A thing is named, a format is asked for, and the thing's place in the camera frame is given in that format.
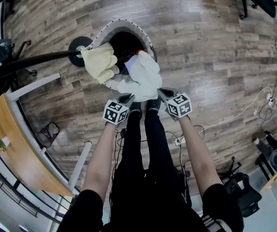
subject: wooden floor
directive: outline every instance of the wooden floor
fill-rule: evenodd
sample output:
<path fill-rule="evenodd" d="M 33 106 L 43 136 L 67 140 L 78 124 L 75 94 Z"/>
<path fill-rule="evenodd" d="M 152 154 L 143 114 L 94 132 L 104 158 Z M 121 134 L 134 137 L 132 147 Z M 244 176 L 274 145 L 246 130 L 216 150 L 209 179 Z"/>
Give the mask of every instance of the wooden floor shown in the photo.
<path fill-rule="evenodd" d="M 163 86 L 186 92 L 193 106 L 191 119 L 205 128 L 239 114 L 264 87 L 273 88 L 277 76 L 277 16 L 261 8 L 252 9 L 249 18 L 240 20 L 240 0 L 22 0 L 16 13 L 5 22 L 5 35 L 16 46 L 31 39 L 23 57 L 67 50 L 78 36 L 94 38 L 109 21 L 133 20 L 149 35 L 158 54 Z M 70 176 L 87 141 L 92 153 L 104 127 L 102 112 L 113 92 L 92 80 L 84 68 L 73 66 L 67 58 L 35 66 L 38 78 L 60 72 L 61 80 L 35 90 L 21 99 L 24 111 L 37 132 L 49 121 L 61 133 L 47 149 L 58 166 Z M 20 74 L 21 83 L 30 77 Z M 252 144 L 260 132 L 258 111 L 266 103 L 268 90 L 262 92 L 248 110 L 230 122 L 205 131 L 217 169 L 240 161 L 251 171 L 258 152 Z M 165 130 L 181 136 L 178 123 L 161 112 Z M 263 128 L 277 137 L 277 109 Z M 143 120 L 142 140 L 146 139 Z M 169 148 L 179 167 L 179 147 L 167 133 Z M 147 143 L 141 144 L 143 163 L 148 167 Z M 188 160 L 186 149 L 182 161 Z M 191 171 L 191 164 L 186 164 Z M 82 185 L 80 175 L 78 187 Z M 197 193 L 194 176 L 191 194 Z"/>

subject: yellow towel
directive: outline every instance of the yellow towel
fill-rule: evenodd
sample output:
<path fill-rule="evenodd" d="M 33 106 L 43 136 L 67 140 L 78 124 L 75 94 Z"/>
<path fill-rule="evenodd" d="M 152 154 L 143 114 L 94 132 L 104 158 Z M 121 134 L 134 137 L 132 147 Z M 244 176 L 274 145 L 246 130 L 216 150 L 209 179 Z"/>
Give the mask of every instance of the yellow towel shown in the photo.
<path fill-rule="evenodd" d="M 117 63 L 117 57 L 113 53 L 114 49 L 108 42 L 96 49 L 81 51 L 86 70 L 100 84 L 114 76 L 112 68 Z"/>

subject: white cloth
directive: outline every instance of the white cloth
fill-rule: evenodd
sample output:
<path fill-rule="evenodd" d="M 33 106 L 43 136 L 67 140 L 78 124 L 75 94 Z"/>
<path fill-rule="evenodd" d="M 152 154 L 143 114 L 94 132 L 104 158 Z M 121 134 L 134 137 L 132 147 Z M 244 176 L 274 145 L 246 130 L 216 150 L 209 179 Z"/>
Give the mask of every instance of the white cloth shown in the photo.
<path fill-rule="evenodd" d="M 86 70 L 100 84 L 114 76 L 117 57 L 113 53 L 114 49 L 108 42 L 96 49 L 86 48 L 81 51 Z"/>
<path fill-rule="evenodd" d="M 126 68 L 133 82 L 122 80 L 117 86 L 120 93 L 132 93 L 135 102 L 144 102 L 158 98 L 158 88 L 162 86 L 159 65 L 146 52 L 140 51 L 127 63 Z"/>

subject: caster wheel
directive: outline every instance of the caster wheel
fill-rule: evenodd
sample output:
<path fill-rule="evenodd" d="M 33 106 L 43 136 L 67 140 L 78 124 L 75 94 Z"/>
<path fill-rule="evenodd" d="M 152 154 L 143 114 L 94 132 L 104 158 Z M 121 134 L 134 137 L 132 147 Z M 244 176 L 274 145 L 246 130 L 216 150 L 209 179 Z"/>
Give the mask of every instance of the caster wheel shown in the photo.
<path fill-rule="evenodd" d="M 37 76 L 37 74 L 38 74 L 38 71 L 37 71 L 37 70 L 32 70 L 32 71 L 31 71 L 31 75 L 32 75 L 32 76 Z"/>
<path fill-rule="evenodd" d="M 89 46 L 91 43 L 92 43 L 92 39 L 88 37 L 84 37 L 84 36 L 78 37 L 70 43 L 69 51 L 81 51 L 85 47 Z M 85 63 L 81 54 L 70 55 L 69 59 L 71 63 L 77 67 L 85 66 Z"/>

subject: laundry basket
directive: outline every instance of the laundry basket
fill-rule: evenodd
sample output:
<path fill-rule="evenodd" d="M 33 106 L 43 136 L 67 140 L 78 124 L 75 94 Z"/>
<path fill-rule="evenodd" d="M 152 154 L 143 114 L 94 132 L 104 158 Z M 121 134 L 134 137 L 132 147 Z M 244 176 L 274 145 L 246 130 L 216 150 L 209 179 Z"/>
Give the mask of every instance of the laundry basket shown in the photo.
<path fill-rule="evenodd" d="M 157 55 L 148 35 L 138 25 L 127 19 L 117 19 L 107 24 L 89 45 L 89 49 L 97 48 L 104 43 L 109 42 L 113 36 L 120 32 L 131 33 L 137 37 L 144 47 L 143 50 L 148 52 L 153 60 L 157 62 Z M 118 74 L 103 84 L 111 89 L 117 90 L 117 86 L 122 80 L 125 80 L 126 82 L 132 81 L 129 75 Z"/>

